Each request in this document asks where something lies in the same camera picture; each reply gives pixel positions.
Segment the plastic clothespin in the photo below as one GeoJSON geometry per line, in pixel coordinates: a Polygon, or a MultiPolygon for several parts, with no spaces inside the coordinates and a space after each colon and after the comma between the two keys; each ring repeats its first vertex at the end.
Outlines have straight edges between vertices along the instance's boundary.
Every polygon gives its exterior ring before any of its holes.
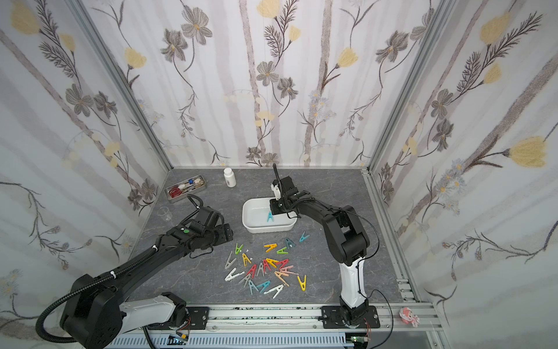
{"type": "Polygon", "coordinates": [[[310,236],[310,235],[304,236],[304,233],[306,233],[306,231],[303,231],[303,232],[302,232],[302,236],[300,237],[299,242],[304,242],[304,240],[306,240],[306,239],[310,236]]]}
{"type": "Polygon", "coordinates": [[[306,291],[306,275],[304,275],[304,282],[300,281],[300,276],[297,276],[296,278],[299,280],[302,291],[306,291]]]}
{"type": "Polygon", "coordinates": [[[271,243],[271,244],[269,244],[269,245],[263,245],[263,247],[269,247],[269,248],[266,250],[266,253],[267,253],[267,252],[273,250],[275,247],[277,247],[277,244],[276,244],[276,243],[271,243]]]}
{"type": "Polygon", "coordinates": [[[294,267],[294,265],[289,265],[289,266],[280,268],[279,271],[280,271],[280,272],[286,272],[286,273],[288,273],[288,274],[295,274],[295,275],[298,275],[297,272],[289,271],[289,269],[292,268],[292,267],[294,267]]]}
{"type": "Polygon", "coordinates": [[[286,274],[284,272],[280,272],[280,271],[275,271],[274,274],[275,274],[276,277],[279,278],[279,280],[283,281],[283,283],[288,286],[288,283],[285,280],[283,280],[283,278],[281,277],[282,275],[288,276],[288,274],[286,274]]]}
{"type": "Polygon", "coordinates": [[[262,272],[262,275],[265,275],[265,274],[266,274],[266,272],[263,271],[263,263],[261,263],[261,262],[259,263],[258,272],[256,273],[256,277],[259,276],[259,272],[260,272],[260,271],[262,272]]]}
{"type": "Polygon", "coordinates": [[[250,264],[252,264],[252,261],[250,260],[250,258],[248,258],[248,256],[246,254],[242,254],[242,261],[244,262],[244,266],[246,266],[246,262],[248,261],[250,264]]]}
{"type": "Polygon", "coordinates": [[[242,282],[244,282],[244,286],[242,287],[246,287],[246,284],[248,284],[248,281],[250,281],[252,277],[250,276],[250,274],[246,275],[245,277],[242,278],[242,280],[240,280],[238,283],[241,284],[242,282]]]}
{"type": "Polygon", "coordinates": [[[258,293],[258,289],[256,288],[256,285],[254,285],[254,283],[252,282],[252,280],[248,280],[248,286],[250,286],[250,294],[254,295],[253,293],[253,289],[256,290],[256,293],[258,293]]]}
{"type": "Polygon", "coordinates": [[[237,243],[237,248],[234,249],[234,254],[237,255],[240,252],[242,252],[242,246],[244,246],[244,244],[242,244],[240,247],[238,247],[238,243],[237,243]]]}
{"type": "Polygon", "coordinates": [[[236,278],[237,276],[240,276],[242,274],[244,274],[243,272],[239,272],[238,274],[233,275],[233,273],[236,271],[236,268],[233,268],[233,270],[230,271],[229,275],[225,276],[225,281],[231,281],[232,279],[236,278]]]}
{"type": "Polygon", "coordinates": [[[248,273],[246,275],[251,275],[252,279],[255,278],[255,274],[256,274],[256,264],[252,265],[252,267],[250,268],[250,270],[248,270],[248,273]]]}
{"type": "Polygon", "coordinates": [[[256,286],[256,289],[259,288],[259,287],[261,286],[261,287],[262,287],[262,290],[260,291],[260,293],[263,293],[263,291],[264,291],[269,285],[271,285],[271,281],[267,280],[266,282],[257,285],[257,286],[256,286]]]}
{"type": "Polygon", "coordinates": [[[295,247],[295,243],[291,241],[291,239],[289,239],[288,237],[285,238],[285,245],[287,245],[287,249],[291,249],[293,247],[295,247]]]}
{"type": "Polygon", "coordinates": [[[281,290],[283,289],[283,287],[285,287],[285,286],[284,286],[284,285],[276,286],[276,287],[272,288],[272,289],[269,290],[269,291],[265,291],[263,294],[268,294],[269,292],[277,291],[277,293],[273,296],[273,299],[275,299],[275,297],[277,297],[277,295],[279,294],[279,292],[281,292],[281,290]]]}
{"type": "Polygon", "coordinates": [[[279,261],[276,261],[275,259],[271,259],[271,258],[266,258],[266,262],[268,262],[269,264],[271,264],[272,267],[277,268],[277,267],[275,266],[275,264],[273,264],[273,263],[278,263],[279,261]]]}
{"type": "Polygon", "coordinates": [[[278,268],[279,268],[279,269],[283,268],[287,263],[288,263],[288,258],[287,258],[287,259],[283,259],[283,260],[280,261],[280,262],[277,262],[278,268]]]}
{"type": "Polygon", "coordinates": [[[227,263],[225,263],[225,270],[229,269],[231,265],[233,265],[234,262],[237,261],[237,259],[233,259],[232,261],[230,260],[230,257],[233,255],[233,251],[231,251],[229,253],[229,258],[227,259],[227,263]]]}

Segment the gray flower print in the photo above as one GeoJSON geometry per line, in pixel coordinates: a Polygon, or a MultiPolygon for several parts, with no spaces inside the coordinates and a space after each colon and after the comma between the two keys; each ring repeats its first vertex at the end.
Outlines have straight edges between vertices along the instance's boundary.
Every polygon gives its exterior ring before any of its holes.
{"type": "Polygon", "coordinates": [[[161,49],[161,53],[165,55],[165,59],[172,62],[175,55],[181,60],[186,60],[184,51],[188,48],[188,43],[184,40],[182,33],[178,30],[165,29],[165,37],[163,41],[168,45],[166,49],[161,49]]]}
{"type": "Polygon", "coordinates": [[[194,7],[192,11],[190,7],[184,6],[182,16],[189,22],[181,26],[184,36],[189,38],[195,36],[200,45],[205,45],[205,38],[213,36],[213,33],[205,27],[209,23],[207,15],[199,7],[194,7]]]}
{"type": "Polygon", "coordinates": [[[407,48],[407,37],[409,33],[398,32],[397,30],[386,41],[387,47],[376,51],[376,62],[381,63],[384,59],[395,62],[397,53],[407,48]]]}
{"type": "Polygon", "coordinates": [[[285,98],[288,95],[291,99],[295,99],[299,92],[292,88],[294,85],[295,83],[292,82],[292,78],[280,79],[277,88],[281,90],[281,98],[285,98]]]}
{"type": "Polygon", "coordinates": [[[66,101],[74,106],[74,113],[89,116],[91,112],[89,108],[93,106],[93,99],[90,95],[82,95],[81,88],[76,84],[72,84],[71,88],[66,89],[66,101]]]}
{"type": "Polygon", "coordinates": [[[275,64],[272,61],[269,62],[261,62],[258,64],[258,72],[259,75],[256,77],[258,80],[263,80],[263,85],[268,86],[270,82],[276,83],[279,81],[279,75],[275,74],[273,71],[275,70],[275,64]]]}

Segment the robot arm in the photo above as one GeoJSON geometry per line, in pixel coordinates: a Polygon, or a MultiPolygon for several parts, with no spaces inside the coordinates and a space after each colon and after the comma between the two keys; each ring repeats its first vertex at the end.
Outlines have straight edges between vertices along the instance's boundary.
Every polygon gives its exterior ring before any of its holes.
{"type": "Polygon", "coordinates": [[[277,179],[271,186],[276,196],[270,200],[271,213],[289,214],[295,211],[322,224],[329,251],[339,263],[341,271],[340,303],[343,321],[348,327],[357,326],[368,310],[368,299],[360,292],[364,289],[363,270],[357,267],[370,245],[360,219],[355,215],[353,207],[325,204],[312,197],[309,192],[299,191],[289,176],[279,179],[275,164],[273,169],[277,179]]]}

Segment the red clothespin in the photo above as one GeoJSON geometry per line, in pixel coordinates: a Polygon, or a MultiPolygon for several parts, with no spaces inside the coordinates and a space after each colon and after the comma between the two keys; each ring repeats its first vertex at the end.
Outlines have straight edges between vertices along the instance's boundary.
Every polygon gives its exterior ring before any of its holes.
{"type": "Polygon", "coordinates": [[[255,273],[256,273],[256,264],[254,263],[254,265],[252,265],[252,267],[250,268],[250,270],[248,270],[248,272],[246,273],[246,275],[250,275],[252,274],[252,279],[255,278],[255,273]]]}
{"type": "Polygon", "coordinates": [[[287,264],[287,263],[288,263],[288,258],[287,258],[287,259],[283,259],[282,261],[277,262],[277,267],[278,267],[279,269],[281,269],[281,268],[283,268],[283,267],[285,266],[285,264],[287,264]]]}

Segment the teal clothespin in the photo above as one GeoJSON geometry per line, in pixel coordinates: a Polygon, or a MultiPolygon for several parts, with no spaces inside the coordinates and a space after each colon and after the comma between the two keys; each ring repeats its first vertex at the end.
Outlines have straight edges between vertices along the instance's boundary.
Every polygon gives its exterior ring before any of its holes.
{"type": "Polygon", "coordinates": [[[304,240],[306,240],[306,239],[310,236],[310,235],[304,236],[304,233],[305,233],[305,232],[306,232],[306,231],[303,231],[303,232],[302,232],[302,236],[300,237],[299,242],[304,242],[304,240]]]}
{"type": "Polygon", "coordinates": [[[259,287],[262,288],[262,290],[260,291],[260,293],[263,293],[263,291],[269,286],[271,285],[271,281],[266,281],[264,283],[261,283],[259,285],[256,286],[256,289],[258,289],[259,287]]]}

